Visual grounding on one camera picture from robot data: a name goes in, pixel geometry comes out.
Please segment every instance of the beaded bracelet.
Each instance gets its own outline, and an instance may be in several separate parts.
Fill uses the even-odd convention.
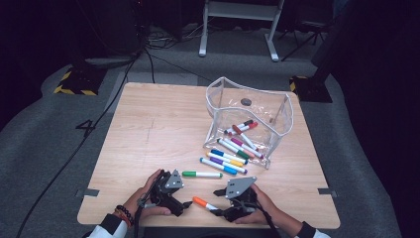
[[[129,219],[130,224],[131,224],[132,226],[134,225],[134,220],[133,220],[133,217],[131,216],[130,211],[129,211],[129,210],[127,210],[127,208],[126,208],[126,207],[124,207],[123,205],[118,205],[118,206],[116,207],[116,209],[121,210],[122,212],[124,212],[124,214],[125,214],[125,215],[127,216],[127,218]]]
[[[126,214],[124,214],[121,210],[115,208],[115,212],[118,213],[118,217],[120,217],[121,219],[123,219],[126,223],[127,226],[130,228],[131,227],[131,223],[129,221],[129,218],[127,218]]]

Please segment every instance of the clear plastic container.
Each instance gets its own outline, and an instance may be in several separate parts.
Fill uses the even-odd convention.
[[[289,95],[285,92],[257,90],[220,77],[207,87],[206,98],[213,122],[203,147],[235,155],[218,142],[220,139],[232,138],[250,147],[244,136],[226,134],[225,131],[233,125],[253,120],[258,125],[242,134],[258,148],[262,158],[255,156],[249,159],[249,163],[268,169],[272,152],[293,126],[293,108]]]

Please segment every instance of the person's right hand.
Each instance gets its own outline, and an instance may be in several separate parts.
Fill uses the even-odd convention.
[[[274,204],[274,202],[272,202],[268,195],[265,194],[265,192],[263,192],[262,190],[260,190],[260,188],[257,185],[252,184],[251,188],[256,192],[257,201],[260,203],[260,206],[262,206],[262,209],[265,210],[271,216],[271,221],[274,224],[274,226],[282,229],[289,236],[295,237],[297,233],[299,233],[299,231],[302,229],[302,222],[296,220],[294,217],[280,210]],[[263,212],[259,209],[251,213],[250,215],[238,218],[233,222],[236,224],[267,224]]]
[[[279,209],[275,206],[274,202],[268,197],[265,192],[260,190],[260,188],[254,183],[251,185],[251,189],[257,194],[257,200],[262,206],[262,208],[268,212],[268,214],[276,214],[279,212]],[[236,224],[267,224],[265,216],[258,209],[257,211],[251,213],[250,215],[240,217],[233,221]]]

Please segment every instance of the green marker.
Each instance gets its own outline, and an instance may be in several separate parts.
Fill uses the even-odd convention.
[[[222,173],[207,173],[207,172],[182,172],[184,177],[202,177],[202,178],[221,178]]]

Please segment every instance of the sleeve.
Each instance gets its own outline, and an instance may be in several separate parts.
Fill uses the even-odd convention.
[[[330,238],[330,236],[313,228],[308,223],[306,223],[306,221],[304,221],[302,229],[299,231],[299,233],[297,233],[295,238]]]
[[[88,238],[124,238],[127,223],[112,214],[107,214],[100,225],[97,225]]]

